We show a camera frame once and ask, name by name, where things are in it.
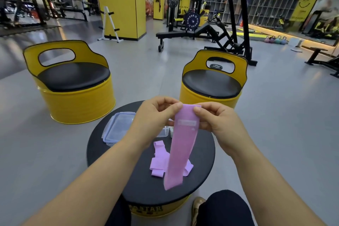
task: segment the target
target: black floor mat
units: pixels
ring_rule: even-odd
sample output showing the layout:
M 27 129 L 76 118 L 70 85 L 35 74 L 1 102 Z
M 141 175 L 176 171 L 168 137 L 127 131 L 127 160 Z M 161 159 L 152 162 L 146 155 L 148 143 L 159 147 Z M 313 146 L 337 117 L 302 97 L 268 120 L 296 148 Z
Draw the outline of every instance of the black floor mat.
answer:
M 59 27 L 59 26 L 43 25 L 43 26 L 32 26 L 32 27 L 22 27 L 22 28 L 13 28 L 13 29 L 4 29 L 3 27 L 0 27 L 0 37 L 13 35 L 13 34 L 19 34 L 19 33 L 25 33 L 29 31 L 51 29 L 51 28 L 56 28 L 56 27 Z

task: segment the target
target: cubby shelf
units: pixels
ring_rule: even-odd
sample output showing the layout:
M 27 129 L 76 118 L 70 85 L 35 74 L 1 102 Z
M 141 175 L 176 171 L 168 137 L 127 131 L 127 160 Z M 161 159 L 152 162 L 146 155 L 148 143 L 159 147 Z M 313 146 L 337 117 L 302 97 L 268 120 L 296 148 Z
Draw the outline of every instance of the cubby shelf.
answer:
M 210 5 L 210 14 L 225 9 L 220 18 L 222 22 L 231 23 L 230 7 L 228 0 L 205 0 Z M 279 18 L 283 16 L 290 19 L 298 0 L 247 0 L 248 3 L 248 23 L 264 27 L 274 27 Z M 233 0 L 235 22 L 239 23 L 241 16 L 240 0 Z

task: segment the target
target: round black table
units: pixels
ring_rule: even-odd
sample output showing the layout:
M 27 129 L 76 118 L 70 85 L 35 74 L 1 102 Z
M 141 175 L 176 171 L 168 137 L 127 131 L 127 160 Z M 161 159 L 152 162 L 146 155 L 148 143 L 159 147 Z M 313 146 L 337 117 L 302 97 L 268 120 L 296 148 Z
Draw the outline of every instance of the round black table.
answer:
M 109 149 L 109 146 L 101 138 L 109 119 L 119 112 L 136 112 L 141 103 L 142 101 L 138 101 L 122 106 L 106 115 L 99 122 L 87 144 L 88 166 Z M 167 152 L 170 152 L 172 141 L 170 134 L 165 138 L 154 139 L 154 141 L 159 140 L 163 140 Z M 178 209 L 210 174 L 214 163 L 215 145 L 210 132 L 199 130 L 192 153 L 189 156 L 190 162 L 194 165 L 192 171 L 183 178 L 182 185 L 167 191 L 164 189 L 163 178 L 151 176 L 150 163 L 154 153 L 155 149 L 152 143 L 142 153 L 122 193 L 129 203 L 131 211 L 137 215 L 158 217 Z

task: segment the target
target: black pants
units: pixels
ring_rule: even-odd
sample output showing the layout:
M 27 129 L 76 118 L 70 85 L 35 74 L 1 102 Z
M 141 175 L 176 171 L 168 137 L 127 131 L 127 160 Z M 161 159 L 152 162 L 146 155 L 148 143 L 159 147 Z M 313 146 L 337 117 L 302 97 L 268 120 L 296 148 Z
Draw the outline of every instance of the black pants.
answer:
M 126 200 L 120 196 L 106 226 L 130 226 L 131 213 Z M 199 207 L 196 226 L 254 226 L 246 202 L 231 190 L 213 193 Z

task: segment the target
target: shoe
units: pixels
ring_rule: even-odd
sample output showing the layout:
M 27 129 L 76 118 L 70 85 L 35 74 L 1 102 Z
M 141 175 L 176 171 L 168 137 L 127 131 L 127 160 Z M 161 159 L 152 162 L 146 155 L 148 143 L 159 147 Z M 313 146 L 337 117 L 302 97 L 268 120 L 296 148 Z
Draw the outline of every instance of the shoe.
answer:
M 192 204 L 192 223 L 191 226 L 195 226 L 197 224 L 197 216 L 199 207 L 202 203 L 205 203 L 206 200 L 201 197 L 196 197 Z

